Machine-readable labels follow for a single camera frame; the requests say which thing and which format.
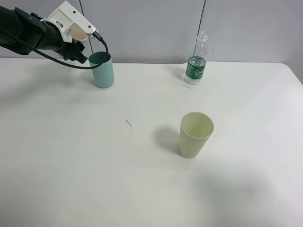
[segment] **white table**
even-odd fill
[[[115,64],[115,83],[0,59],[0,226],[302,227],[303,86],[283,64]],[[194,159],[181,117],[215,125]]]

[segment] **plastic water bottle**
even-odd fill
[[[201,81],[207,60],[207,39],[208,36],[204,32],[199,33],[194,52],[187,62],[185,82],[188,84],[194,85]]]

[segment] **small black wire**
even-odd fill
[[[64,65],[64,66],[67,66],[67,67],[70,67],[70,68],[74,68],[74,69],[79,69],[79,70],[92,70],[92,69],[95,69],[97,67],[99,67],[100,65],[102,65],[103,63],[107,62],[108,59],[104,59],[104,61],[102,61],[101,63],[99,63],[98,65],[95,65],[95,66],[91,66],[91,67],[83,67],[83,66],[77,66],[77,65],[71,65],[71,64],[67,64],[63,61],[60,61],[58,59],[55,59],[33,47],[31,47],[30,45],[28,45],[27,43],[23,42],[22,40],[18,39],[17,37],[15,37],[14,35],[12,35],[11,33],[7,32],[6,30],[3,30],[1,27],[0,27],[0,32],[8,35],[9,37],[11,37],[12,39],[14,39],[15,41],[17,41],[18,43],[26,46],[28,49],[30,49],[31,51],[33,52],[36,52],[37,54],[40,54],[41,56],[49,59],[49,60],[52,60],[58,64],[61,64],[61,65]],[[105,43],[105,41],[103,40],[103,38],[101,38],[101,40],[99,40],[104,46],[105,46],[105,49],[106,49],[106,53],[108,53],[108,47],[107,47],[107,44]]]
[[[79,3],[80,3],[80,7],[81,7],[81,11],[82,11],[82,15],[84,16],[84,11],[83,11],[83,7],[82,7],[82,2],[81,2],[81,0],[79,0]],[[94,53],[94,51],[93,51],[93,47],[91,46],[90,37],[89,37],[89,45],[90,45],[91,53]]]

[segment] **light blue plastic cup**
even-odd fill
[[[112,57],[106,52],[93,53],[89,57],[89,63],[91,66],[98,65],[101,62],[104,63],[91,71],[93,72],[97,87],[107,88],[112,86],[115,80]]]

